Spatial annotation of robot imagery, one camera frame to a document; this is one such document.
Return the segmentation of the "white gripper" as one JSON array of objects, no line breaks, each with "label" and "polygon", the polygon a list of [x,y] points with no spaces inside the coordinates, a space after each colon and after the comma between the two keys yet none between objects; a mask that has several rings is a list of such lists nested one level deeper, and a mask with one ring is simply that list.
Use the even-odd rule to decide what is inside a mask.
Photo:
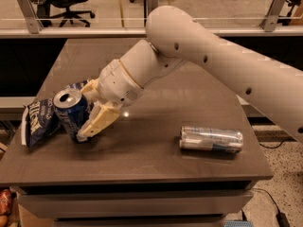
[{"label": "white gripper", "polygon": [[[95,102],[89,118],[77,133],[80,142],[110,126],[120,115],[119,107],[134,104],[144,92],[120,60],[112,60],[101,70],[98,79],[89,80],[80,91],[89,103]],[[111,102],[103,104],[102,99]]]}]

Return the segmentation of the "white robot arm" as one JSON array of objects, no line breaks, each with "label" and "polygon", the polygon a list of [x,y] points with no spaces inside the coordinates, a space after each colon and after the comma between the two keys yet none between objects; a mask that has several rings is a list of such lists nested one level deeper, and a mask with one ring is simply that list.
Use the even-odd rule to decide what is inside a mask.
[{"label": "white robot arm", "polygon": [[290,65],[207,31],[172,6],[154,9],[145,40],[105,66],[81,92],[94,104],[78,135],[92,137],[116,121],[120,109],[140,98],[152,81],[184,62],[201,66],[271,121],[303,141],[303,75]]}]

